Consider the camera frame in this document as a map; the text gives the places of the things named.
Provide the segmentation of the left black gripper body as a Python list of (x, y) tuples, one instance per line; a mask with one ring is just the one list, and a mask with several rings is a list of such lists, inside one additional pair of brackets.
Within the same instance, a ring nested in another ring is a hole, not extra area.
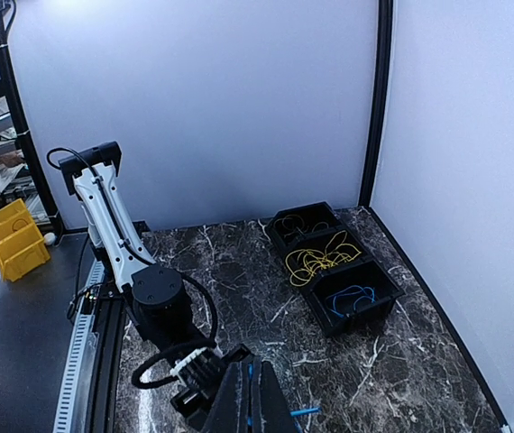
[[(253, 353), (243, 344), (240, 344), (225, 355), (221, 355), (216, 348), (214, 353), (223, 359), (226, 369), (232, 363), (247, 361), (253, 358)], [(171, 398), (170, 403), (184, 418), (189, 427), (203, 428), (224, 376), (225, 373), (218, 383), (202, 391), (193, 391), (179, 381), (182, 390)]]

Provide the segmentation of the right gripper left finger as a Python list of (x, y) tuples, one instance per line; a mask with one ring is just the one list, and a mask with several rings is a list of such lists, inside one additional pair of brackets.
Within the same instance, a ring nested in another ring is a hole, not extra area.
[(246, 362), (232, 363), (225, 372), (203, 433), (242, 433), (249, 430), (250, 371)]

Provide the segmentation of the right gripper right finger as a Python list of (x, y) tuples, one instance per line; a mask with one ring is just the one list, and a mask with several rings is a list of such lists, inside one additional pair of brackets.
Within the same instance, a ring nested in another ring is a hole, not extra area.
[(256, 359), (252, 363), (252, 432), (297, 431), (272, 364)]

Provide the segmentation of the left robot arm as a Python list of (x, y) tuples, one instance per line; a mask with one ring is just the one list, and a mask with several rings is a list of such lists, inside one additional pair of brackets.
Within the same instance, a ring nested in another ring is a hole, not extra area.
[(134, 371), (132, 385), (159, 389), (180, 382), (173, 408), (198, 432), (217, 432), (216, 408), (226, 369), (248, 354), (217, 349), (218, 315), (208, 289), (186, 273), (158, 263), (143, 245), (116, 187), (122, 152), (116, 142), (83, 152), (54, 148), (64, 158), (52, 168), (63, 176), (87, 219), (88, 237), (110, 281), (124, 301), (127, 316), (157, 353)]

